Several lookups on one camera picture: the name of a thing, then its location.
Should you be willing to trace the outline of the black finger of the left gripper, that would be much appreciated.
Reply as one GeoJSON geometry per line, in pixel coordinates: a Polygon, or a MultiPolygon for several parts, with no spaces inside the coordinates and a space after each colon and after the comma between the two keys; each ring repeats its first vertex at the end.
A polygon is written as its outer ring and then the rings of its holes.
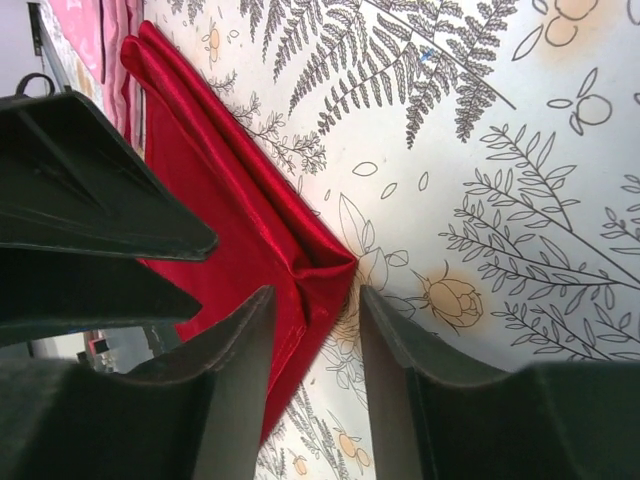
{"type": "Polygon", "coordinates": [[[1,245],[201,262],[218,236],[70,92],[1,100],[1,245]]]}
{"type": "Polygon", "coordinates": [[[87,331],[190,320],[201,304],[135,259],[1,250],[3,347],[87,331]]]}

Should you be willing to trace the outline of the red cloth napkin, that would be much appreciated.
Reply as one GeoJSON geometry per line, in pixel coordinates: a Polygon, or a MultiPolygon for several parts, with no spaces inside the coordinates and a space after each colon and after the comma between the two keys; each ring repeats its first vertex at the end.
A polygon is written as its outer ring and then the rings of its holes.
{"type": "Polygon", "coordinates": [[[197,336],[262,286],[275,290],[269,434],[341,314],[356,258],[152,23],[124,39],[121,60],[145,92],[147,165],[219,238],[202,263],[152,263],[201,304],[179,337],[197,336]]]}

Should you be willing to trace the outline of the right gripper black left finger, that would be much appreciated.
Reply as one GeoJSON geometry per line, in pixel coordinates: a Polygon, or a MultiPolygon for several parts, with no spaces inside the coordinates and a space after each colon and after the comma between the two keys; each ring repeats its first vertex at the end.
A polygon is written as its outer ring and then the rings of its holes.
{"type": "Polygon", "coordinates": [[[1,364],[5,479],[250,479],[260,449],[275,290],[128,373],[1,364]]]}

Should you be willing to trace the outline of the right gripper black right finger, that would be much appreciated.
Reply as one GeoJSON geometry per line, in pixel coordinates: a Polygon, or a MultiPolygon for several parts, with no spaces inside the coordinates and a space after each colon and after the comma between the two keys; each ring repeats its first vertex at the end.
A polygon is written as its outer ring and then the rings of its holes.
{"type": "Polygon", "coordinates": [[[508,373],[403,317],[374,288],[359,321],[380,479],[635,479],[639,366],[508,373]]]}

